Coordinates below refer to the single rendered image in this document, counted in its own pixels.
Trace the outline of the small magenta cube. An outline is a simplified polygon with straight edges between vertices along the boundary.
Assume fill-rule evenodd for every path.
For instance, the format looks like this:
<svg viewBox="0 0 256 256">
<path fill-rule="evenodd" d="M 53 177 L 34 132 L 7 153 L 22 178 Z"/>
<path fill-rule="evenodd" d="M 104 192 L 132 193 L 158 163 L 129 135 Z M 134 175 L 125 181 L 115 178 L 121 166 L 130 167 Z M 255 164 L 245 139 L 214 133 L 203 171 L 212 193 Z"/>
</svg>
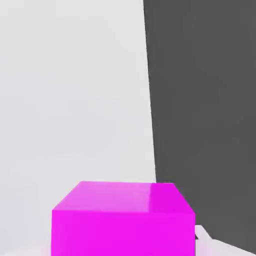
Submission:
<svg viewBox="0 0 256 256">
<path fill-rule="evenodd" d="M 51 256 L 195 256 L 195 224 L 173 183 L 82 181 L 52 210 Z"/>
</svg>

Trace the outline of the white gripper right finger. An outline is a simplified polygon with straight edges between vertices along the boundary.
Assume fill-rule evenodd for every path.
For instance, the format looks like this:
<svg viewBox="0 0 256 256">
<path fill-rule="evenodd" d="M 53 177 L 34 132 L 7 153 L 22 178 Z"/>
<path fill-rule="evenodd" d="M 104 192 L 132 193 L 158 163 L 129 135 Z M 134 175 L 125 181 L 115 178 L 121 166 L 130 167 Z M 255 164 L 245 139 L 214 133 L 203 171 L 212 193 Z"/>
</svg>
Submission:
<svg viewBox="0 0 256 256">
<path fill-rule="evenodd" d="M 213 239 L 202 225 L 195 226 L 195 256 L 256 256 L 256 254 Z"/>
</svg>

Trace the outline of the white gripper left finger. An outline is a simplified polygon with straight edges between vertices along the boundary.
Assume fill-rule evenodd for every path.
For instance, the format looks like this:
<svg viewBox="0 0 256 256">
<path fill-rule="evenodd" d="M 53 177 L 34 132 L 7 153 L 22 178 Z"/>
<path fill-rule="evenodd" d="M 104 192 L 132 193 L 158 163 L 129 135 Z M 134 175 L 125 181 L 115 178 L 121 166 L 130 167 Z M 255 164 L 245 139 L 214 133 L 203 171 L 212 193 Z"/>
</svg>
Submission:
<svg viewBox="0 0 256 256">
<path fill-rule="evenodd" d="M 0 256 L 51 256 L 51 242 L 42 241 L 11 249 Z"/>
</svg>

